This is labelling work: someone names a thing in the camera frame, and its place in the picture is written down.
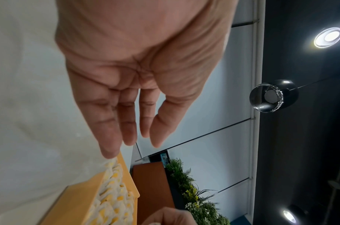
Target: hand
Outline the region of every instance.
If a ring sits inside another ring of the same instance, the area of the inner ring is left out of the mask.
[[[142,136],[160,147],[176,130],[222,57],[237,1],[57,0],[56,42],[104,157],[135,144],[139,89]]]
[[[197,225],[189,211],[162,208],[148,217],[142,225]]]

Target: finger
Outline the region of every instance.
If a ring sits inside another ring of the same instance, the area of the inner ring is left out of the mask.
[[[118,122],[126,145],[134,145],[137,141],[137,124],[134,102],[138,89],[128,88],[120,93],[117,106]]]
[[[149,137],[149,129],[153,122],[156,110],[156,101],[160,95],[159,88],[142,89],[139,96],[139,127],[140,133],[144,138]]]
[[[196,225],[188,211],[164,207],[149,216],[142,225],[160,223],[161,225]]]
[[[154,147],[160,147],[164,140],[176,130],[192,103],[193,100],[166,96],[149,131],[150,141]]]
[[[117,105],[119,91],[82,76],[67,65],[75,101],[93,135],[99,142],[102,155],[113,158],[118,155],[122,135],[113,108]]]

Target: green plant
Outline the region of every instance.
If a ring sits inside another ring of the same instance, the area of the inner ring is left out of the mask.
[[[191,169],[183,171],[183,162],[180,159],[171,159],[166,169],[170,172],[174,181],[178,184],[178,190],[184,196],[186,209],[191,212],[198,225],[229,225],[229,220],[218,213],[216,204],[208,200],[213,197],[201,197],[200,195],[213,191],[210,189],[199,190],[195,187],[195,181],[191,176]]]

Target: ceiling light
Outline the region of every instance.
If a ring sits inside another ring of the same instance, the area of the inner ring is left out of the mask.
[[[295,217],[288,211],[284,210],[284,216],[286,217],[286,219],[288,219],[288,221],[290,221],[291,223],[296,223],[296,219]]]
[[[340,40],[340,28],[331,27],[325,29],[314,39],[314,46],[323,49],[330,47]]]

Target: skin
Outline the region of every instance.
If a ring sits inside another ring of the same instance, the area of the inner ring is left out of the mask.
[[[162,208],[148,217],[142,225],[197,225],[189,211]]]
[[[135,144],[139,90],[142,136],[157,148],[176,130],[223,55],[237,1],[56,1],[56,43],[104,157]]]

